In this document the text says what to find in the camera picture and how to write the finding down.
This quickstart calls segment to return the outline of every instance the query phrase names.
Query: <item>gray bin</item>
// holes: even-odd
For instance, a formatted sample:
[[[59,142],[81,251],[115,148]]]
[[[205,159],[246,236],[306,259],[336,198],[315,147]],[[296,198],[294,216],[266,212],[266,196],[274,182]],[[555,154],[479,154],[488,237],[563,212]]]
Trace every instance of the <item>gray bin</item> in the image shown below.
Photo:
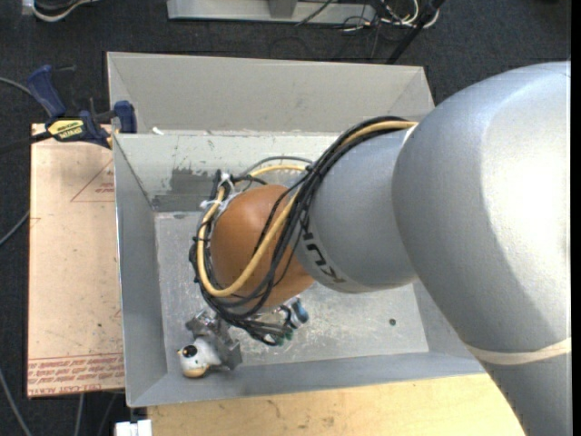
[[[216,169],[315,159],[339,131],[381,114],[419,120],[433,108],[421,68],[109,54],[109,70],[112,103],[136,106],[140,132],[164,131],[113,143],[128,405],[484,372],[419,282],[353,295],[315,284],[301,296],[310,321],[282,347],[233,332],[243,364],[232,372],[185,378],[176,353],[204,306],[188,251]]]

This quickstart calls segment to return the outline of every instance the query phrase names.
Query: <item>wooden board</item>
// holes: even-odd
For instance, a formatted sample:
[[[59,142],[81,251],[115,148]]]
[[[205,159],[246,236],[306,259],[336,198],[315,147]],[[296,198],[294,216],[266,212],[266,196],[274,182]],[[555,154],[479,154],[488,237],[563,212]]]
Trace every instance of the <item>wooden board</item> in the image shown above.
[[[155,436],[523,436],[486,375],[148,409]]]
[[[113,154],[31,147],[27,395],[124,386]]]

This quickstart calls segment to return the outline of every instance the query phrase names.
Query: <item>black cable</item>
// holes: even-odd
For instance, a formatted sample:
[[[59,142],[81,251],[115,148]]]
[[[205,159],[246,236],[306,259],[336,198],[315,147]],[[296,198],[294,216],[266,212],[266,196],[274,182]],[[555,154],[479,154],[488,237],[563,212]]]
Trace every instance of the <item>black cable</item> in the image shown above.
[[[424,25],[426,25],[426,23],[433,17],[433,15],[439,10],[439,8],[445,1],[446,0],[433,0],[431,2],[426,3],[426,5],[419,14],[419,23],[406,34],[404,39],[399,43],[399,45],[389,56],[389,59],[386,62],[386,64],[395,64],[399,60],[399,58],[406,51],[408,46],[421,32]]]
[[[281,281],[286,272],[289,269],[291,256],[294,254],[297,244],[300,240],[300,234],[304,230],[301,223],[301,217],[308,214],[310,208],[310,203],[312,198],[320,187],[322,180],[325,175],[330,171],[332,166],[349,150],[353,147],[376,137],[378,135],[387,134],[395,130],[379,130],[375,133],[364,134],[357,137],[346,144],[344,142],[346,139],[356,134],[361,129],[384,121],[401,121],[401,118],[394,116],[386,116],[380,118],[374,118],[368,120],[364,123],[358,124],[353,128],[350,128],[347,132],[342,134],[336,141],[328,147],[328,149],[323,153],[320,159],[310,165],[307,172],[296,182],[289,190],[287,190],[283,196],[279,198],[276,205],[271,209],[271,213],[267,222],[265,223],[265,228],[263,233],[265,233],[270,227],[271,221],[274,217],[277,207],[282,202],[284,196],[288,195],[298,188],[295,194],[295,201],[290,209],[289,215],[281,228],[281,233],[279,240],[275,244],[273,255],[271,258],[271,265],[266,275],[263,277],[261,282],[254,288],[254,290],[247,295],[241,296],[236,300],[224,300],[211,296],[204,288],[203,283],[197,280],[200,285],[203,299],[220,315],[227,323],[232,326],[238,327],[246,331],[252,338],[257,339],[267,345],[278,345],[279,341],[282,340],[286,334],[290,334],[288,325],[275,325],[268,324],[265,322],[260,322],[254,317],[261,310],[263,305],[269,299],[272,289]],[[290,246],[293,237],[296,237],[293,247],[291,249],[290,259],[287,261],[286,266],[282,272],[281,276],[276,277],[275,273],[281,263],[286,249]],[[212,260],[208,255],[208,243],[204,243],[204,257],[203,263],[206,274],[210,279],[210,282],[216,285],[217,281],[213,276]],[[190,260],[192,262],[194,271],[199,272],[197,265],[197,257],[195,256],[196,247],[195,245],[191,248]],[[240,309],[243,306],[248,305],[250,302],[254,304],[248,308]]]
[[[14,150],[23,149],[28,147],[32,144],[36,144],[37,142],[45,141],[46,139],[50,139],[52,136],[48,132],[40,133],[37,135],[32,135],[30,137],[26,137],[21,141],[12,142],[8,145],[2,145],[0,147],[0,155],[8,154],[13,152]]]
[[[311,13],[309,16],[307,16],[306,18],[304,18],[302,21],[300,21],[299,23],[297,23],[296,25],[305,25],[307,24],[309,21],[311,21],[313,18],[317,17],[318,15],[320,15],[320,13],[327,8],[327,6],[329,6],[331,3],[333,2],[333,0],[327,0],[317,11]]]

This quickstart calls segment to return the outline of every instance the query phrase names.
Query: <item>cable bundle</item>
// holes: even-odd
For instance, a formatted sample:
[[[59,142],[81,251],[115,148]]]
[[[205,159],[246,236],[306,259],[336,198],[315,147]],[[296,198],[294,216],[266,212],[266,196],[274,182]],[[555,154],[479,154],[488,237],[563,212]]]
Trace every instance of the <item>cable bundle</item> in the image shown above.
[[[358,124],[342,134],[323,153],[319,160],[307,166],[279,164],[256,169],[267,160],[293,159],[291,157],[272,157],[258,162],[238,176],[222,175],[222,172],[217,171],[212,192],[207,201],[208,208],[200,220],[196,236],[193,238],[194,245],[190,250],[190,261],[196,274],[195,281],[200,285],[204,300],[227,323],[242,328],[258,341],[268,345],[279,345],[285,338],[289,339],[292,335],[289,318],[283,325],[261,322],[259,312],[268,300],[272,289],[277,286],[289,268],[292,257],[289,258],[282,274],[278,277],[276,276],[286,249],[292,247],[292,253],[296,249],[303,231],[304,222],[309,214],[310,203],[316,195],[320,184],[331,167],[353,147],[378,135],[410,128],[415,124],[393,116],[375,118]],[[236,192],[234,186],[237,183],[247,181],[250,184],[253,182],[263,184],[265,182],[257,178],[258,175],[279,169],[303,171],[303,174],[273,205],[271,213],[262,228],[261,236],[251,261],[243,270],[241,276],[230,286],[223,287],[213,275],[210,256],[212,226],[218,212],[227,199]],[[277,209],[283,200],[287,198],[288,202],[279,216],[275,218]],[[274,246],[268,272],[251,293],[241,295],[241,287],[248,281],[258,262],[273,244],[276,234],[279,235],[279,239]]]

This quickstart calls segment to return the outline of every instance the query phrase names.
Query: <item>cardboard sheet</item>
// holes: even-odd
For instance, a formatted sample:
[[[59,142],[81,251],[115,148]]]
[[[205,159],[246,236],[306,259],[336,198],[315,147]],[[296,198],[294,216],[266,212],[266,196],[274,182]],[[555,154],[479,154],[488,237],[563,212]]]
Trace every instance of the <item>cardboard sheet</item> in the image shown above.
[[[113,154],[32,146],[29,397],[124,386]]]

